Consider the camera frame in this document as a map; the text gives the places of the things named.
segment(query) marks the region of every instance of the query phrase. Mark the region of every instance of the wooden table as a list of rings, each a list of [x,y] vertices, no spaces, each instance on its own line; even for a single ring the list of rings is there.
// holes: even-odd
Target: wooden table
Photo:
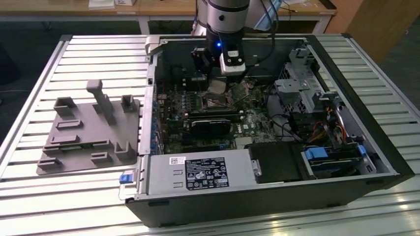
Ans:
[[[197,0],[142,0],[141,28],[143,34],[150,34],[150,21],[194,20],[197,14]],[[291,12],[279,9],[281,21],[317,21],[313,33],[325,33],[331,17],[337,10],[327,9],[319,0],[291,5]]]
[[[138,0],[134,6],[115,9],[89,9],[89,0],[0,0],[0,21],[138,21],[142,34],[150,34],[150,21],[194,20],[197,0]],[[290,14],[279,10],[282,21],[315,21],[314,33],[323,33],[337,10],[319,0],[291,5]]]

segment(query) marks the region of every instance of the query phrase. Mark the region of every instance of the wooden cabinet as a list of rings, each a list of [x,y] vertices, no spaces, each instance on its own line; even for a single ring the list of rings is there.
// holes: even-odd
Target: wooden cabinet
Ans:
[[[350,33],[377,63],[420,14],[420,0],[331,0],[338,7],[326,33]]]

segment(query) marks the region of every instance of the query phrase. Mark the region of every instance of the black cable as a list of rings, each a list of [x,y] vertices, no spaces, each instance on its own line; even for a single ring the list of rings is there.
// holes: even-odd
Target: black cable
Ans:
[[[155,21],[161,30],[169,30],[169,28],[162,24],[161,21]]]
[[[186,21],[182,21],[182,24],[181,24],[179,27],[173,31],[173,34],[177,33],[177,32],[182,29],[182,27],[183,27],[183,25],[185,25],[185,22],[186,22]]]
[[[293,19],[293,10],[291,10],[291,5],[285,1],[285,3],[289,5],[289,11],[290,11],[290,21],[291,21],[291,19]]]
[[[287,9],[287,8],[285,8],[285,7],[281,7],[281,8],[285,9],[285,10],[289,10],[290,12],[298,12],[297,10]]]
[[[270,1],[270,4],[271,4],[271,6],[273,6],[273,8],[274,8],[274,11],[277,11],[275,9],[275,5],[274,5],[274,3],[273,3],[273,1],[271,0],[269,0]],[[273,20],[271,20],[271,17],[270,17],[270,14],[269,14],[269,10],[267,10],[267,8],[266,8],[266,5],[265,5],[265,2],[263,2],[263,0],[261,0],[261,2],[262,2],[262,5],[263,5],[263,8],[265,8],[265,11],[266,11],[266,15],[267,15],[267,17],[269,17],[269,20],[270,20],[270,26],[271,26],[271,29],[273,29],[273,31],[271,31],[271,50],[270,50],[270,53],[262,58],[262,59],[259,59],[258,61],[257,61],[257,64],[259,64],[259,63],[262,63],[265,60],[267,60],[267,58],[270,58],[270,56],[274,54],[274,52],[275,52],[275,48],[277,48],[277,31],[278,31],[278,29],[279,29],[279,14],[277,13],[277,29],[274,30],[274,23],[273,23]]]
[[[199,1],[197,0],[197,17],[195,20],[199,21]]]
[[[295,140],[303,144],[307,144],[309,142],[306,140],[303,140],[301,138],[301,136],[298,136],[298,134],[295,134],[290,129],[287,129],[282,124],[279,124],[273,118],[271,118],[271,121],[274,122],[274,124],[285,131],[287,131],[295,138]]]
[[[283,138],[295,138],[293,135],[285,135],[285,126],[289,124],[290,122],[286,122],[283,125],[282,125],[282,135],[278,135],[277,137],[278,138],[282,138],[281,141],[283,141]]]
[[[275,114],[271,116],[271,118],[274,118],[274,117],[285,117],[286,119],[289,119],[291,116],[289,116],[287,114]]]
[[[290,129],[287,129],[282,124],[279,124],[279,123],[275,121],[274,117],[278,116],[278,115],[279,115],[279,114],[277,114],[277,115],[274,115],[274,116],[270,117],[271,121],[273,121],[274,124],[282,129],[282,131],[287,131],[291,135],[294,135],[295,133],[294,133]]]

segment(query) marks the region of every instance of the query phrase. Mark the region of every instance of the blue drive latch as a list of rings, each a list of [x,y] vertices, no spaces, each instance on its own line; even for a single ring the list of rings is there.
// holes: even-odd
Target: blue drive latch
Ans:
[[[135,182],[137,171],[125,171],[121,175],[121,184],[129,184]]]
[[[307,151],[305,151],[305,155],[309,160],[327,158],[329,154],[325,147],[311,147]]]
[[[358,149],[361,151],[362,156],[366,156],[369,154],[367,149],[366,149],[366,147],[363,145],[359,145]]]

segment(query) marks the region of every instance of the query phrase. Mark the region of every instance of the black metal frame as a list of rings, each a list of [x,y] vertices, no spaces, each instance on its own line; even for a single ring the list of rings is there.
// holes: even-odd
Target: black metal frame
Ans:
[[[394,146],[369,108],[343,76],[323,45],[314,35],[278,35],[277,38],[306,38],[327,72],[354,108],[381,150],[399,173],[395,176],[349,179],[235,192],[210,192],[173,198],[126,200],[130,210],[150,227],[163,227],[194,222],[247,217],[285,211],[337,207],[349,204],[367,193],[402,183],[415,173]],[[166,36],[162,39],[205,38]]]

